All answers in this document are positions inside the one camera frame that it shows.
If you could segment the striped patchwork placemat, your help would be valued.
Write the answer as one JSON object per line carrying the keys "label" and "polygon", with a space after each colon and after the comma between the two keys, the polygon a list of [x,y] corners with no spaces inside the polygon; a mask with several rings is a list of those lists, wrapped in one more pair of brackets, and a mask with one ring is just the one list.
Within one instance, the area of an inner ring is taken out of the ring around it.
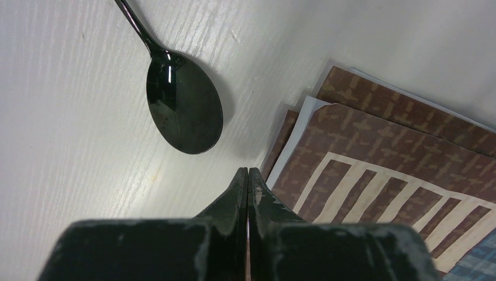
{"label": "striped patchwork placemat", "polygon": [[495,130],[333,66],[288,110],[262,167],[317,224],[413,228],[442,280],[495,279]]}

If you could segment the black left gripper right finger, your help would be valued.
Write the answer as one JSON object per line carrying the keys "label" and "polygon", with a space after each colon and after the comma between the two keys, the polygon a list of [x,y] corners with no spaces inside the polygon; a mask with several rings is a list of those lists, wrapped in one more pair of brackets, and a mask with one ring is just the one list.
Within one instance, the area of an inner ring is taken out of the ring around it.
{"label": "black left gripper right finger", "polygon": [[253,280],[439,280],[423,240],[400,224],[311,224],[248,175]]}

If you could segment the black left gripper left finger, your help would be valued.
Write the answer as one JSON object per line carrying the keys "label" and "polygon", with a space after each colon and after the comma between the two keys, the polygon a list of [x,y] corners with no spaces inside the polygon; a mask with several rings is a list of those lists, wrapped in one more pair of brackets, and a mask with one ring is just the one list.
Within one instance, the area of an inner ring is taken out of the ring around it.
{"label": "black left gripper left finger", "polygon": [[248,171],[192,218],[82,220],[61,234],[40,280],[244,280]]}

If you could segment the black spoon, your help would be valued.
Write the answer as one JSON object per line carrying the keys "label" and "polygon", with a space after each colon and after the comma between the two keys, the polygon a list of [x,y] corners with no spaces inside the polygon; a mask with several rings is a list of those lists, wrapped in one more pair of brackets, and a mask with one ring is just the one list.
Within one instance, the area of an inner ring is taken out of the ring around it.
{"label": "black spoon", "polygon": [[116,4],[150,54],[146,94],[157,129],[180,152],[198,155],[210,150],[223,129],[223,110],[214,83],[196,62],[159,44],[127,1]]}

